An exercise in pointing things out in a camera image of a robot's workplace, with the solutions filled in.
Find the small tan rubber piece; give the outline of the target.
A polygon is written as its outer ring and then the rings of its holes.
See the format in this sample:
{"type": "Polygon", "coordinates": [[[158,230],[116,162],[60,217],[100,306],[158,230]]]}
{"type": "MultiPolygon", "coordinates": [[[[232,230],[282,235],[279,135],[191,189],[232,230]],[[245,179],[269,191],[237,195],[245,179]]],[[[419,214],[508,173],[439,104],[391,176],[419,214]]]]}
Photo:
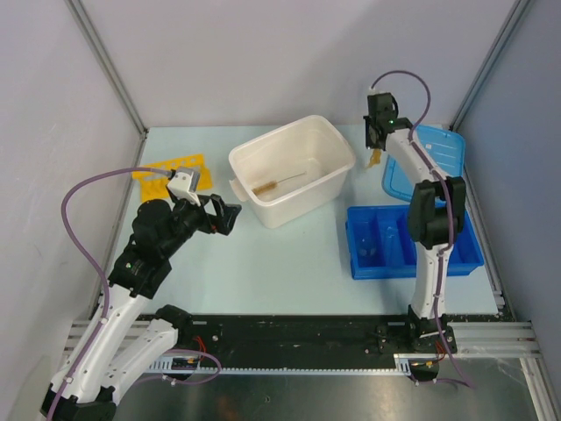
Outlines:
{"type": "Polygon", "coordinates": [[[373,149],[370,159],[367,164],[367,168],[373,168],[380,164],[382,151],[380,149],[373,149]]]}

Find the brown bottle brush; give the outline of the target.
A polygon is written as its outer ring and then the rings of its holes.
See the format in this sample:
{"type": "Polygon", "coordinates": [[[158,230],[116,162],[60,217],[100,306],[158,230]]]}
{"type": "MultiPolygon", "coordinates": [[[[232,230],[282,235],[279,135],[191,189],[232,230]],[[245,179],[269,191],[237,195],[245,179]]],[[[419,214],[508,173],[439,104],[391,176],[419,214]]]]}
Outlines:
{"type": "Polygon", "coordinates": [[[261,185],[255,187],[255,188],[253,188],[252,193],[255,196],[265,194],[266,192],[269,192],[269,191],[272,191],[272,190],[276,189],[281,183],[288,182],[290,180],[293,180],[293,179],[298,178],[298,177],[303,176],[303,175],[306,175],[306,173],[303,172],[303,173],[296,174],[296,175],[290,175],[289,177],[283,178],[281,180],[273,180],[273,181],[270,181],[270,182],[266,182],[264,184],[261,184],[261,185]]]}

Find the blue plastic lid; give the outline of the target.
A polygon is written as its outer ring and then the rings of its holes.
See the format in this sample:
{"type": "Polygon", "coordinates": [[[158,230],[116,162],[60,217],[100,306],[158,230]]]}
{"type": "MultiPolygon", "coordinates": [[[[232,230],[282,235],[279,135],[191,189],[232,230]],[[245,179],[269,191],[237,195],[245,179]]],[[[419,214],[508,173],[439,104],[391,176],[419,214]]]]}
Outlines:
{"type": "MultiPolygon", "coordinates": [[[[430,125],[419,125],[416,133],[429,156],[442,170],[453,177],[463,175],[465,139],[460,134],[430,125]]],[[[391,197],[406,202],[409,202],[413,195],[414,187],[391,155],[387,158],[382,188],[391,197]]]]}

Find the white plastic tub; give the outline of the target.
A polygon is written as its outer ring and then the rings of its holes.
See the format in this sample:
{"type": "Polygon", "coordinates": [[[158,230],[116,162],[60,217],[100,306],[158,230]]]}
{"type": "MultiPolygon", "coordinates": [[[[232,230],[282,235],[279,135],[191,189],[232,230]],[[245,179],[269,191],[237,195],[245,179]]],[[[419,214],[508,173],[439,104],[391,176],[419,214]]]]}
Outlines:
{"type": "Polygon", "coordinates": [[[236,197],[274,229],[336,198],[356,157],[328,119],[311,115],[234,147],[229,163],[236,197]],[[265,194],[252,193],[261,184],[303,172],[265,194]]]}

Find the clear watch glass dish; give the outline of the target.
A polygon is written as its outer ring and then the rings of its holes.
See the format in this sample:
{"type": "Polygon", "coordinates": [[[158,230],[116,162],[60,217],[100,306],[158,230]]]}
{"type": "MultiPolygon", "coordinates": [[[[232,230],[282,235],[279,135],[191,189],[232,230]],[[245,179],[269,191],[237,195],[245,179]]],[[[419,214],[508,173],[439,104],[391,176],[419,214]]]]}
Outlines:
{"type": "Polygon", "coordinates": [[[375,256],[377,252],[376,238],[368,223],[360,223],[355,226],[355,240],[359,258],[366,259],[375,256]]]}

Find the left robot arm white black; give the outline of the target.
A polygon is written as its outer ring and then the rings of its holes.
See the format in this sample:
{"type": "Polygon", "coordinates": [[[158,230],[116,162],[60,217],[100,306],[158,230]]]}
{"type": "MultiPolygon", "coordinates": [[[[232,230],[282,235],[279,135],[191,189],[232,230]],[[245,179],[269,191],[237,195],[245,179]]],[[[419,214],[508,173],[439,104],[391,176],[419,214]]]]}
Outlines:
{"type": "Polygon", "coordinates": [[[231,233],[242,208],[215,194],[197,203],[173,197],[142,203],[117,258],[103,303],[50,381],[41,405],[48,420],[111,420],[128,389],[162,354],[192,344],[192,317],[168,304],[124,351],[124,337],[171,272],[171,257],[196,232],[231,233]]]}

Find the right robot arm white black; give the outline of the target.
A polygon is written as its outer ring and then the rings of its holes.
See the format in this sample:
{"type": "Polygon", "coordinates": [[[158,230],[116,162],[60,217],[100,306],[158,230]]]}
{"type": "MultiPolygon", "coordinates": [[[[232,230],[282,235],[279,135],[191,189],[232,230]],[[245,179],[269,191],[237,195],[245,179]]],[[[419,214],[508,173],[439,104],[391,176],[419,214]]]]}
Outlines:
{"type": "Polygon", "coordinates": [[[444,290],[451,253],[465,226],[465,181],[430,157],[414,125],[399,116],[391,93],[369,94],[364,120],[366,147],[388,153],[414,187],[407,224],[416,249],[416,280],[405,343],[415,352],[450,353],[454,338],[446,331],[444,290]]]}

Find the yellow test tube rack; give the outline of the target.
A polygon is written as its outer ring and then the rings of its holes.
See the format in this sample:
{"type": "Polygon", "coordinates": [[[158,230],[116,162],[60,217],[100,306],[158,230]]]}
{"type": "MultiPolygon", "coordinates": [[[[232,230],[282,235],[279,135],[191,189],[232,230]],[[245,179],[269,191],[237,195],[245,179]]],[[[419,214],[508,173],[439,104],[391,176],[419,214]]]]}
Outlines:
{"type": "MultiPolygon", "coordinates": [[[[145,164],[145,167],[165,170],[177,169],[178,167],[193,168],[198,170],[201,175],[196,191],[200,193],[213,188],[211,172],[205,165],[204,155],[202,153],[182,156],[171,160],[157,161],[145,164]]],[[[148,172],[133,172],[131,178],[139,183],[140,201],[142,203],[153,199],[168,198],[166,190],[167,178],[164,175],[148,172]]]]}

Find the blue compartment tray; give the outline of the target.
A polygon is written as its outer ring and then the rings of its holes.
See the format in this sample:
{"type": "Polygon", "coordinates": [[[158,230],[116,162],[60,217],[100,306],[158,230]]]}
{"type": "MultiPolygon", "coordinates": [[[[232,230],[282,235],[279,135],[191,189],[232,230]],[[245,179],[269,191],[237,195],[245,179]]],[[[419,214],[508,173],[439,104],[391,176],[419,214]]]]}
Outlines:
{"type": "MultiPolygon", "coordinates": [[[[414,278],[416,275],[415,243],[408,233],[407,205],[352,206],[347,209],[345,231],[350,253],[352,278],[355,280],[379,280],[414,278]],[[355,226],[368,223],[376,238],[377,252],[373,258],[361,259],[357,255],[355,226]],[[397,225],[401,242],[401,265],[389,267],[384,257],[384,233],[389,225],[397,225]]],[[[447,275],[469,275],[484,265],[477,236],[471,219],[465,215],[464,230],[451,254],[447,275]]]]}

